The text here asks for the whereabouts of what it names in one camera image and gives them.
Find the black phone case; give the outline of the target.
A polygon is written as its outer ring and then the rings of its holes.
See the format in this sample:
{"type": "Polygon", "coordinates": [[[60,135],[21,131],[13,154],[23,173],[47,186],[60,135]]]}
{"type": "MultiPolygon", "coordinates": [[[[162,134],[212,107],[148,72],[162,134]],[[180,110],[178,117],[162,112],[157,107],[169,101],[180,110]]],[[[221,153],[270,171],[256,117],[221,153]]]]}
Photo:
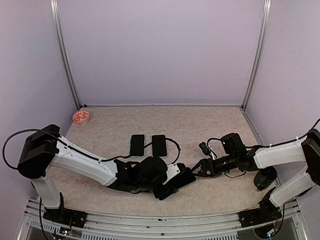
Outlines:
{"type": "Polygon", "coordinates": [[[152,190],[154,197],[160,201],[163,201],[178,191],[179,190],[176,187],[166,185],[158,185],[152,190]]]}

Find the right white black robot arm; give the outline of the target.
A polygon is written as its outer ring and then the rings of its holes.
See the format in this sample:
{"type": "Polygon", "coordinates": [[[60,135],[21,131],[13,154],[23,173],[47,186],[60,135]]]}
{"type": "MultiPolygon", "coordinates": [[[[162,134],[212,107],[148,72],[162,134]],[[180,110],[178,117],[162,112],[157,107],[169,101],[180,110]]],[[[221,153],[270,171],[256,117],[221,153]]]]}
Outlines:
{"type": "Polygon", "coordinates": [[[270,168],[293,162],[304,162],[305,167],[283,184],[272,188],[257,208],[238,213],[243,228],[280,219],[280,207],[287,201],[302,196],[320,184],[320,132],[309,130],[305,135],[274,145],[246,147],[239,134],[229,133],[219,139],[225,156],[201,159],[191,170],[197,177],[214,178],[229,170],[258,174],[270,168]]]}

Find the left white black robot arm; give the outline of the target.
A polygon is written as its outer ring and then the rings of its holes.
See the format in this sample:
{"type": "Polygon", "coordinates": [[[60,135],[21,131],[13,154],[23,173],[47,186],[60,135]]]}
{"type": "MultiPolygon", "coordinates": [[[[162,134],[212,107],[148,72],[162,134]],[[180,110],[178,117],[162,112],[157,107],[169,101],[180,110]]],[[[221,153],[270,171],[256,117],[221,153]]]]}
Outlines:
{"type": "Polygon", "coordinates": [[[60,135],[57,125],[34,131],[25,140],[18,172],[31,180],[41,197],[44,219],[79,228],[84,226],[87,214],[64,206],[63,194],[48,174],[50,167],[66,169],[128,193],[151,191],[168,179],[167,164],[159,157],[149,156],[141,162],[106,160],[70,143],[60,135]]]}

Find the black cup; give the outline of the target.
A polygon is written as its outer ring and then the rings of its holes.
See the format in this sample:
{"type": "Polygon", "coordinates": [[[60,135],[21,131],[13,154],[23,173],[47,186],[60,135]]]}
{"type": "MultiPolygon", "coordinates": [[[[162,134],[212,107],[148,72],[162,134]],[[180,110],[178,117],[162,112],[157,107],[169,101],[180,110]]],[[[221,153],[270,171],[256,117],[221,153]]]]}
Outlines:
{"type": "Polygon", "coordinates": [[[253,179],[253,183],[258,191],[263,191],[276,180],[277,176],[278,173],[276,168],[269,166],[258,170],[253,179]]]}

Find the red white patterned bowl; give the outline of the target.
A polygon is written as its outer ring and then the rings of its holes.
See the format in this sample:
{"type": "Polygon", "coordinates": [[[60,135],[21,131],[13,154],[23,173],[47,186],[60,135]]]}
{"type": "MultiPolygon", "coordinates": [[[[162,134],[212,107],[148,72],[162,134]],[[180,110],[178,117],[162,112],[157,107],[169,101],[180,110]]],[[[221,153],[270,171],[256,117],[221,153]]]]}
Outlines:
{"type": "Polygon", "coordinates": [[[89,121],[90,116],[91,113],[89,110],[82,109],[72,115],[72,120],[75,124],[85,125],[89,121]]]}

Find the front aluminium rail base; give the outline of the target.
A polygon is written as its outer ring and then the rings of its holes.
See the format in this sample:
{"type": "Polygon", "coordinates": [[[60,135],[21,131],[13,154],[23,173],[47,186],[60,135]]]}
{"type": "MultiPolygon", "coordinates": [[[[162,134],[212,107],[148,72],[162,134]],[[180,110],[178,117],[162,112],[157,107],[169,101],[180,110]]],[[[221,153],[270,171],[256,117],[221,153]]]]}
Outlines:
{"type": "Polygon", "coordinates": [[[133,216],[88,212],[81,227],[40,217],[44,208],[30,199],[17,240],[308,240],[296,201],[288,202],[284,218],[243,225],[235,211],[190,216],[133,216]]]}

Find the right aluminium frame post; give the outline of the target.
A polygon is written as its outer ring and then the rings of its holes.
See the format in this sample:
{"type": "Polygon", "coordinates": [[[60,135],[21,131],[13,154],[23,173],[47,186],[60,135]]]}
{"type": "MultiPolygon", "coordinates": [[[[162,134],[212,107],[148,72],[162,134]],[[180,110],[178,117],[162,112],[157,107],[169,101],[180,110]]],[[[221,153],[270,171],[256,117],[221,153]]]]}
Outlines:
{"type": "Polygon", "coordinates": [[[267,29],[268,29],[271,5],[272,5],[271,0],[264,0],[263,1],[263,11],[262,11],[262,18],[261,18],[261,23],[260,23],[260,30],[259,30],[259,35],[258,35],[257,47],[256,47],[254,59],[253,59],[252,69],[250,72],[249,82],[248,82],[247,89],[246,89],[246,92],[244,95],[244,99],[243,99],[243,102],[241,105],[244,112],[247,110],[247,108],[249,106],[250,98],[253,93],[255,81],[257,78],[258,70],[259,70],[261,57],[263,55],[263,48],[264,48],[267,29]]]}

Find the aluminium frame post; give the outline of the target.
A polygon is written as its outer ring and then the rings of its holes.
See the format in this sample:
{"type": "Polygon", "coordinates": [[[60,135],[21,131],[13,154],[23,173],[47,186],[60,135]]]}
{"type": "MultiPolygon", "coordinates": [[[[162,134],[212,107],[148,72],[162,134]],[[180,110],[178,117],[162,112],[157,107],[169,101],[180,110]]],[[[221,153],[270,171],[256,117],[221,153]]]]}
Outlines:
{"type": "Polygon", "coordinates": [[[260,30],[259,30],[259,35],[258,35],[257,47],[256,47],[254,59],[253,59],[252,69],[250,72],[249,82],[248,82],[247,89],[246,89],[246,92],[244,95],[244,99],[243,99],[243,102],[241,105],[244,112],[247,110],[247,108],[249,106],[250,98],[253,93],[255,81],[257,78],[258,70],[259,70],[261,57],[263,55],[263,48],[264,48],[267,29],[268,29],[271,5],[272,5],[271,0],[264,0],[263,1],[263,11],[262,11],[262,18],[261,18],[261,23],[260,23],[260,30]]]}
{"type": "Polygon", "coordinates": [[[66,75],[67,84],[69,87],[69,90],[71,92],[71,97],[74,103],[74,106],[77,110],[80,110],[82,107],[80,97],[74,82],[74,78],[71,71],[71,66],[67,54],[67,49],[64,41],[64,35],[63,35],[63,28],[62,28],[62,22],[60,18],[60,11],[59,11],[59,3],[57,0],[50,0],[50,8],[51,8],[51,14],[55,29],[55,34],[57,37],[57,43],[58,48],[60,52],[60,57],[62,60],[63,69],[66,75]]]}

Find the left aluminium frame post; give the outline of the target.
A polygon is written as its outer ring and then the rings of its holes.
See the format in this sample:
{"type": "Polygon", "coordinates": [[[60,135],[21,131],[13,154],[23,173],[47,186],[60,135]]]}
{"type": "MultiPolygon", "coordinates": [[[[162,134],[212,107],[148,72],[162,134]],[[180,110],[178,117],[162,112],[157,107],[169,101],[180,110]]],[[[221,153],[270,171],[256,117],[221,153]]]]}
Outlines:
{"type": "Polygon", "coordinates": [[[50,0],[50,8],[51,8],[51,14],[55,29],[55,34],[57,37],[57,43],[58,48],[60,52],[60,57],[62,60],[63,69],[66,75],[67,84],[69,87],[69,90],[71,92],[71,97],[74,103],[74,106],[77,110],[80,110],[82,107],[80,97],[74,82],[74,78],[71,71],[71,66],[67,54],[67,49],[64,41],[64,35],[63,35],[63,28],[62,28],[62,22],[60,18],[60,11],[59,11],[59,3],[57,0],[50,0]]]}

